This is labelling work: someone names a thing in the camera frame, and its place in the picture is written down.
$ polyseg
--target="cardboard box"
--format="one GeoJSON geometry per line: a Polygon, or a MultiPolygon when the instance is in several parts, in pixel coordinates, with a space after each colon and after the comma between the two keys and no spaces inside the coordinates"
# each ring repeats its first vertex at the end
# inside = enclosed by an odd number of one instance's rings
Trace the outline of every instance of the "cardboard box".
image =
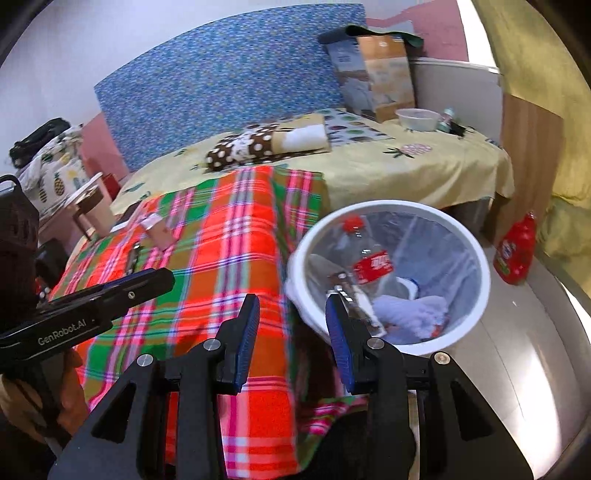
{"type": "Polygon", "coordinates": [[[377,122],[398,118],[396,110],[413,108],[414,89],[404,40],[390,35],[343,38],[342,32],[319,36],[335,67],[349,112],[377,122]]]}

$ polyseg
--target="polka dot pillow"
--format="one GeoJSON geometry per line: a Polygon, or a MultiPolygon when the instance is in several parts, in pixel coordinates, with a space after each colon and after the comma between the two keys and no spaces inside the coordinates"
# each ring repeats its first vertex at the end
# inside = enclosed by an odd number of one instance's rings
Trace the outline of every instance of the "polka dot pillow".
{"type": "Polygon", "coordinates": [[[249,125],[242,133],[228,135],[207,154],[209,170],[219,171],[235,164],[253,163],[273,155],[272,133],[278,124],[249,125]]]}
{"type": "Polygon", "coordinates": [[[310,113],[285,122],[249,125],[222,138],[206,155],[209,171],[328,152],[324,117],[310,113]]]}

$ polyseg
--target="plaid blanket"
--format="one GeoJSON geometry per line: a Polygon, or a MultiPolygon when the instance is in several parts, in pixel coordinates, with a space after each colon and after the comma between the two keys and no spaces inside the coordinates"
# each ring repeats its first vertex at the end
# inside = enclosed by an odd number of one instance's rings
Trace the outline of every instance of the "plaid blanket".
{"type": "MultiPolygon", "coordinates": [[[[142,249],[137,270],[167,267],[176,284],[77,347],[90,408],[138,355],[166,359],[186,353],[236,316],[246,293],[255,293],[261,321],[248,381],[238,396],[219,397],[228,475],[267,479],[304,468],[330,425],[364,403],[355,397],[310,401],[310,343],[293,341],[293,327],[301,325],[283,291],[285,261],[326,202],[322,174],[269,166],[238,170],[150,200],[145,212],[174,219],[178,241],[165,252],[142,249]]],[[[148,241],[136,225],[86,245],[54,297],[122,277],[138,240],[148,241]]],[[[324,358],[332,369],[330,357],[324,358]]],[[[338,382],[331,374],[327,379],[330,395],[338,382]]],[[[173,461],[174,401],[168,425],[167,458],[173,461]]]]}

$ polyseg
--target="white trash can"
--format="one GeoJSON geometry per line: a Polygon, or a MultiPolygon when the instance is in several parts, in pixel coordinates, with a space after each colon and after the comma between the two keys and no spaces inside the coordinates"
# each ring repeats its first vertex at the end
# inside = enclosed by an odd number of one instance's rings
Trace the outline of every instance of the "white trash can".
{"type": "Polygon", "coordinates": [[[290,257],[285,289],[301,318],[327,343],[326,292],[310,279],[310,254],[349,268],[343,221],[364,216],[373,238],[388,250],[397,277],[418,285],[418,296],[444,297],[449,321],[430,340],[396,345],[404,353],[428,355],[445,350],[466,335],[484,313],[491,289],[485,254],[474,236],[439,210],[402,200],[376,200],[352,205],[326,216],[304,236],[290,257]]]}

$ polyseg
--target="red detergent bottle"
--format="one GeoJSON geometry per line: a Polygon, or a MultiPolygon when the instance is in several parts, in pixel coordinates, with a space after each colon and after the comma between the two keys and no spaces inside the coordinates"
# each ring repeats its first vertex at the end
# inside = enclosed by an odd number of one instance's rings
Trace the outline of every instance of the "red detergent bottle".
{"type": "Polygon", "coordinates": [[[535,215],[528,212],[523,220],[513,224],[496,249],[493,265],[508,284],[525,281],[534,259],[535,215]]]}

